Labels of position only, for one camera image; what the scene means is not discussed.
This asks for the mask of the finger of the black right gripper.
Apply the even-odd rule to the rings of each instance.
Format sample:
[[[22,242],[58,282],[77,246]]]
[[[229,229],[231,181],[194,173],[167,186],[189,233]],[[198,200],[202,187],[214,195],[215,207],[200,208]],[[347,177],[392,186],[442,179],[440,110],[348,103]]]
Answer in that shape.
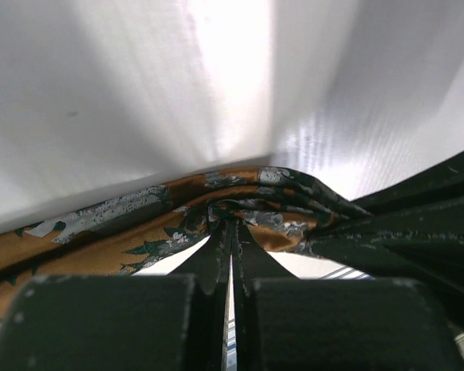
[[[354,232],[464,232],[464,151],[359,205],[373,216]]]
[[[351,223],[307,233],[305,255],[333,260],[372,277],[418,281],[441,303],[449,321],[464,331],[464,236]]]

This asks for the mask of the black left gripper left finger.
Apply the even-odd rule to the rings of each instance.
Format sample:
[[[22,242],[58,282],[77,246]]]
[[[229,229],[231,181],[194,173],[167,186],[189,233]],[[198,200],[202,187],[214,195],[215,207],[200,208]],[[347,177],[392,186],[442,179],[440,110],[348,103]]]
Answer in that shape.
[[[222,370],[230,225],[165,276],[41,275],[0,328],[0,370]]]

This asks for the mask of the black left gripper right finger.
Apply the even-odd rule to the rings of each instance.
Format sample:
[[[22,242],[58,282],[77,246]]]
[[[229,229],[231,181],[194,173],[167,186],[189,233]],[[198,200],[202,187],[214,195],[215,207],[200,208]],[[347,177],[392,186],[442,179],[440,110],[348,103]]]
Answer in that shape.
[[[444,312],[402,278],[302,280],[231,224],[240,370],[463,370]]]

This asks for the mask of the orange grey floral tie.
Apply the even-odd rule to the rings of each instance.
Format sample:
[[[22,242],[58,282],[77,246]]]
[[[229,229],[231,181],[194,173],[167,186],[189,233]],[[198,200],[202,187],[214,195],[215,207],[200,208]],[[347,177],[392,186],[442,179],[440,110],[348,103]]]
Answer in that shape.
[[[245,167],[152,185],[0,234],[0,323],[36,275],[131,275],[243,220],[272,252],[303,254],[312,231],[368,212],[317,178],[289,168]]]

